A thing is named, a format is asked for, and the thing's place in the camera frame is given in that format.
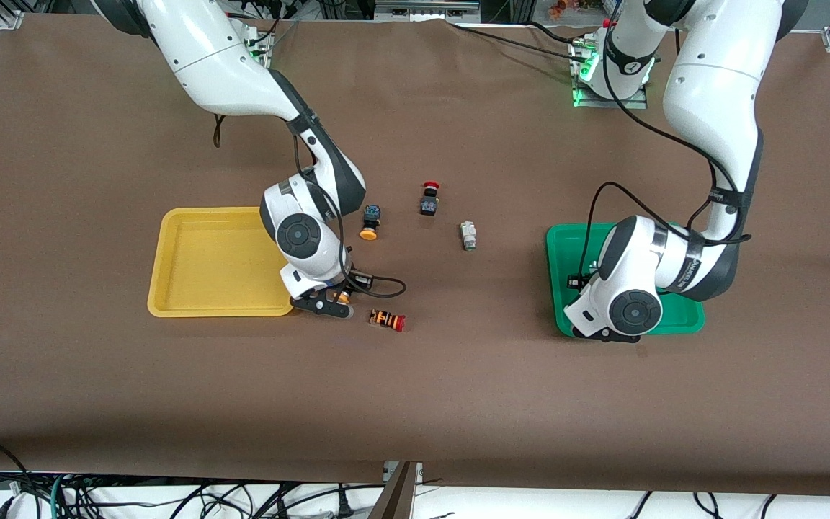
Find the brown tabletop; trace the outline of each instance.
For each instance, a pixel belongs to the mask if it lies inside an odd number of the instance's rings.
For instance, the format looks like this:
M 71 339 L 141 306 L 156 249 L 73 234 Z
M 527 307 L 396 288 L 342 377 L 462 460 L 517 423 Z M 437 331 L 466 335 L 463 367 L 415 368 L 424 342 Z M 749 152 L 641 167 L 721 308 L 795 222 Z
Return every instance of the brown tabletop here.
M 643 113 L 662 128 L 670 61 Z M 373 480 L 415 459 L 448 484 L 830 494 L 817 35 L 778 45 L 758 97 L 767 150 L 735 285 L 701 332 L 637 346 L 560 336 L 544 234 L 585 220 L 605 180 L 685 219 L 708 191 L 701 158 L 617 110 L 573 108 L 562 59 L 441 21 L 302 23 L 275 68 L 383 208 L 377 241 L 349 240 L 355 262 L 409 283 L 359 298 L 351 321 L 149 315 L 165 212 L 256 205 L 293 171 L 290 133 L 228 118 L 217 150 L 152 42 L 98 17 L 0 33 L 0 443 L 31 469 Z M 426 180 L 434 219 L 416 208 Z M 634 212 L 605 194 L 597 220 Z M 409 330 L 366 325 L 371 308 Z

